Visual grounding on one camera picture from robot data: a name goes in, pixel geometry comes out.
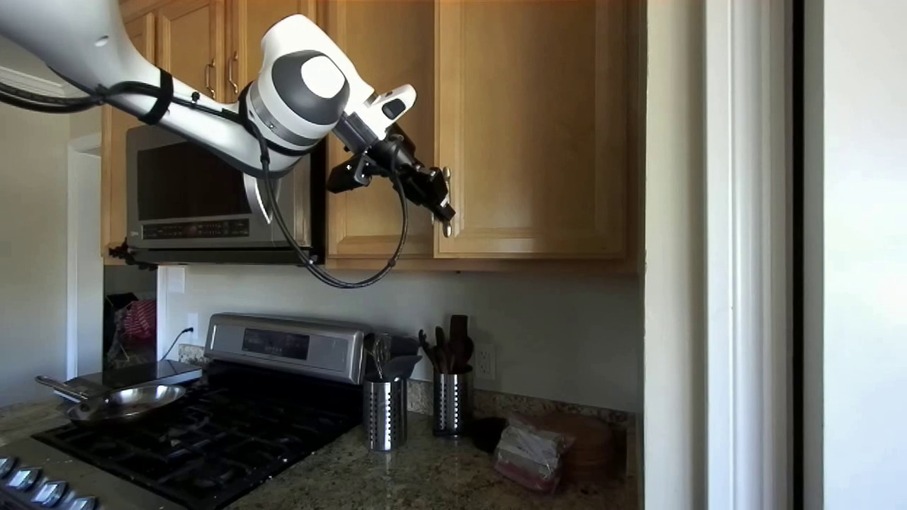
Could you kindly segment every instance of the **microwave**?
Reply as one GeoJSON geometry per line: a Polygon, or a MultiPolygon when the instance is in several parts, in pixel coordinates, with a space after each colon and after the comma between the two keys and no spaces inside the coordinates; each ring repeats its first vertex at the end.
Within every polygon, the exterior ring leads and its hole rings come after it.
{"type": "Polygon", "coordinates": [[[323,260],[326,148],[262,183],[159,124],[126,130],[126,249],[141,264],[323,260]],[[274,210],[296,249],[289,246],[274,210]]]}

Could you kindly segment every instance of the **stove knob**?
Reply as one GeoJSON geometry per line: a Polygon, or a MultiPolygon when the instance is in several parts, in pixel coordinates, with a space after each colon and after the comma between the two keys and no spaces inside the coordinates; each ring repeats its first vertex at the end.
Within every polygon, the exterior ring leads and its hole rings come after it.
{"type": "Polygon", "coordinates": [[[98,510],[102,504],[92,497],[74,497],[61,504],[61,510],[98,510]]]}
{"type": "Polygon", "coordinates": [[[16,467],[14,455],[0,455],[0,480],[4,480],[16,467]]]}
{"type": "Polygon", "coordinates": [[[67,484],[65,482],[57,482],[57,480],[43,480],[31,497],[34,504],[40,506],[53,506],[61,502],[61,497],[67,494],[67,484]]]}
{"type": "Polygon", "coordinates": [[[37,467],[16,467],[16,471],[9,477],[4,484],[9,484],[10,489],[26,494],[26,489],[34,487],[37,480],[40,480],[40,471],[37,471],[37,467]]]}

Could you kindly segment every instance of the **white robotic arm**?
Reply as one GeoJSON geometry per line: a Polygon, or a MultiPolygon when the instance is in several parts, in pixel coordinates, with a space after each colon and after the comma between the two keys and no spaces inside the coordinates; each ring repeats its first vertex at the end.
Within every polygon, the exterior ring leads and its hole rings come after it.
{"type": "Polygon", "coordinates": [[[150,66],[125,35],[115,0],[0,0],[0,35],[34,52],[74,87],[169,128],[248,175],[284,174],[333,132],[353,154],[332,171],[333,193],[359,188],[369,175],[393,175],[398,193],[428,208],[449,233],[447,175],[418,165],[397,128],[417,98],[414,87],[373,97],[332,38],[299,15],[262,35],[261,77],[235,106],[150,66]]]}

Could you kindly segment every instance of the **stainless steel canister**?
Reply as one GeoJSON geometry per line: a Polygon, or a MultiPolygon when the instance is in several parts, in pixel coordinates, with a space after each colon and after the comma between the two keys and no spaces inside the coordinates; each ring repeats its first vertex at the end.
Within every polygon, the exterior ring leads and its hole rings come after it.
{"type": "Polygon", "coordinates": [[[408,438],[408,389],[404,379],[363,383],[363,427],[372,450],[393,450],[408,438]]]}
{"type": "Polygon", "coordinates": [[[472,373],[434,373],[434,434],[464,434],[472,420],[472,373]]]}

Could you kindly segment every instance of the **wooden cabinet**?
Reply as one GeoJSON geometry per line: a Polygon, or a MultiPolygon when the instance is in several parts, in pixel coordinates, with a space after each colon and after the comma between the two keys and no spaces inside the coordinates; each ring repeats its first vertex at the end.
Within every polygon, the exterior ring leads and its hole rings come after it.
{"type": "MultiPolygon", "coordinates": [[[[125,28],[133,45],[153,59],[153,15],[139,11],[125,16],[125,28]]],[[[141,124],[115,108],[102,111],[102,259],[115,264],[109,249],[125,242],[126,230],[126,195],[125,195],[125,130],[141,124]]]]}
{"type": "Polygon", "coordinates": [[[437,0],[434,135],[455,239],[437,259],[629,260],[639,0],[437,0]]]}
{"type": "MultiPolygon", "coordinates": [[[[347,53],[377,94],[397,84],[417,87],[417,106],[398,128],[414,138],[417,157],[434,159],[434,0],[342,0],[326,11],[326,32],[347,53]]],[[[329,141],[329,166],[347,154],[329,141]]],[[[386,260],[398,234],[398,200],[387,178],[329,195],[329,264],[386,260]]],[[[428,210],[408,203],[408,239],[401,260],[430,260],[428,210]]]]}
{"type": "MultiPolygon", "coordinates": [[[[452,174],[455,239],[410,208],[401,266],[632,266],[638,254],[639,0],[345,0],[329,32],[380,91],[410,83],[401,128],[452,174]]],[[[381,260],[387,182],[329,199],[329,259],[381,260]]]]}
{"type": "MultiPolygon", "coordinates": [[[[136,47],[180,83],[231,101],[257,77],[262,32],[289,15],[319,16],[319,0],[122,0],[136,47]]],[[[125,242],[125,130],[133,117],[102,117],[102,253],[125,242]]]]}

